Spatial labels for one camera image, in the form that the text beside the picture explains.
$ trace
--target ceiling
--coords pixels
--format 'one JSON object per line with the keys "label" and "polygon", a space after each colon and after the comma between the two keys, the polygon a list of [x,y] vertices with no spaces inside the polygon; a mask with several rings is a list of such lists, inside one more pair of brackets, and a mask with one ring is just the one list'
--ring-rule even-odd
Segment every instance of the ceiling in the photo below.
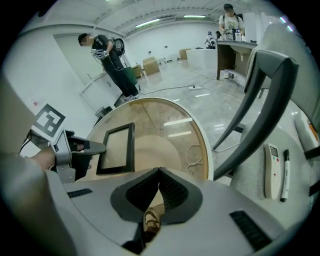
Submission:
{"label": "ceiling", "polygon": [[[254,11],[272,14],[274,11],[265,0],[58,0],[44,17],[36,17],[29,27],[86,25],[130,36],[151,26],[177,22],[217,23],[225,3],[231,3],[238,14]],[[190,20],[184,15],[204,15],[205,18]],[[160,21],[136,28],[154,19]]]}

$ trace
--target black vent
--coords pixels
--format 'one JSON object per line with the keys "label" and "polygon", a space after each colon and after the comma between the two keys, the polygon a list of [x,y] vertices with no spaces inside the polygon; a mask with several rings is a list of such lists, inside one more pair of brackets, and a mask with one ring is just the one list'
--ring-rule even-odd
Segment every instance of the black vent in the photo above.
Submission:
{"label": "black vent", "polygon": [[243,210],[234,211],[230,213],[230,216],[255,251],[259,251],[271,243],[270,238],[267,237]]}
{"label": "black vent", "polygon": [[85,189],[80,189],[80,190],[68,192],[67,194],[70,198],[76,198],[76,197],[81,197],[81,196],[89,194],[89,193],[92,193],[92,190],[89,188],[85,188]]}

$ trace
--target marble floor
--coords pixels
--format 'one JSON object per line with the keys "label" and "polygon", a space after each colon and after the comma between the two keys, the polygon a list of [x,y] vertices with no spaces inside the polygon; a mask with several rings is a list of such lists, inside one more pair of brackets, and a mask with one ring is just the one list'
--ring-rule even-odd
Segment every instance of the marble floor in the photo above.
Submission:
{"label": "marble floor", "polygon": [[[140,97],[162,97],[183,105],[201,123],[212,147],[223,134],[240,106],[240,101],[245,95],[243,81],[237,80],[237,78],[227,80],[222,76],[220,76],[221,80],[216,80],[217,71],[215,69],[190,69],[188,60],[169,62],[160,65],[159,68],[160,72],[148,76],[144,74],[142,78],[138,79]],[[189,90],[191,85],[202,86],[203,89]],[[241,121],[242,124],[255,122],[267,95],[268,90],[265,90],[262,98],[256,98],[250,111]],[[294,115],[299,110],[290,101],[277,126],[289,133],[300,144],[294,125]],[[240,133],[233,131],[217,150],[223,150],[239,143],[240,136]],[[217,169],[236,147],[223,152],[212,152],[214,169]],[[311,184],[320,179],[319,169],[318,165],[314,166]],[[224,177],[224,179],[220,179],[220,182],[229,184],[230,180]]]}

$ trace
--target power strip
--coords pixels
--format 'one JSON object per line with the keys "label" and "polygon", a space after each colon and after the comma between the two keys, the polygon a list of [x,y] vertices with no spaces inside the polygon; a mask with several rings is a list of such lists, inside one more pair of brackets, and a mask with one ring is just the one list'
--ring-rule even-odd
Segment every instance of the power strip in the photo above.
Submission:
{"label": "power strip", "polygon": [[190,90],[190,91],[201,90],[201,89],[202,89],[201,86],[190,86],[190,87],[189,87],[189,90]]}

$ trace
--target remote control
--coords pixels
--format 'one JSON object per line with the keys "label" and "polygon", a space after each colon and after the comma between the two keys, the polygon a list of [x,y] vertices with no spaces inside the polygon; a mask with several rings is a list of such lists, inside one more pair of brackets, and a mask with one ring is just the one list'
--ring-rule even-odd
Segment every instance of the remote control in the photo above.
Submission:
{"label": "remote control", "polygon": [[270,143],[265,148],[265,197],[276,199],[281,187],[281,163],[279,151],[275,145]]}

